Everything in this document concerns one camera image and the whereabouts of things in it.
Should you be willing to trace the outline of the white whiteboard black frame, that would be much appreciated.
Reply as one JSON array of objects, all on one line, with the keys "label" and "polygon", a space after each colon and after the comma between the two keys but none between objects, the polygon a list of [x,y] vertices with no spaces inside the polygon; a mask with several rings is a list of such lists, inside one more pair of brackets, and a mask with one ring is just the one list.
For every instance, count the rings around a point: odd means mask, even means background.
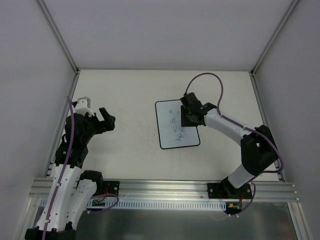
[{"label": "white whiteboard black frame", "polygon": [[199,146],[201,141],[196,127],[182,126],[180,100],[155,103],[159,145],[163,150]]}]

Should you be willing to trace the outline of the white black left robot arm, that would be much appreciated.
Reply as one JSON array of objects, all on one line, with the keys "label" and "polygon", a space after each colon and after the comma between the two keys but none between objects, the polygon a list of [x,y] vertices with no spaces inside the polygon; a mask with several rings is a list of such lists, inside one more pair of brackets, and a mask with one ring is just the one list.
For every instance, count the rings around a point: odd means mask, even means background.
[{"label": "white black left robot arm", "polygon": [[102,120],[96,114],[76,110],[66,118],[64,135],[55,152],[55,171],[47,203],[35,227],[26,230],[26,240],[74,240],[88,201],[103,193],[102,173],[82,170],[93,136],[115,128],[116,118],[103,107],[99,112]]}]

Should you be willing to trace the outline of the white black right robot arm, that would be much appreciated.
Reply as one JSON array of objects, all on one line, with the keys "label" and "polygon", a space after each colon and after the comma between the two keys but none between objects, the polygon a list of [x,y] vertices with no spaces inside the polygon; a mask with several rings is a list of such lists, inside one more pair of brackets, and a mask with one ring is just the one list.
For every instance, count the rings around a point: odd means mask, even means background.
[{"label": "white black right robot arm", "polygon": [[205,126],[217,130],[240,146],[241,163],[229,176],[208,191],[210,198],[235,199],[242,188],[271,164],[280,159],[270,129],[261,125],[250,128],[224,115],[219,105],[202,104],[193,92],[186,93],[181,101],[181,126]]}]

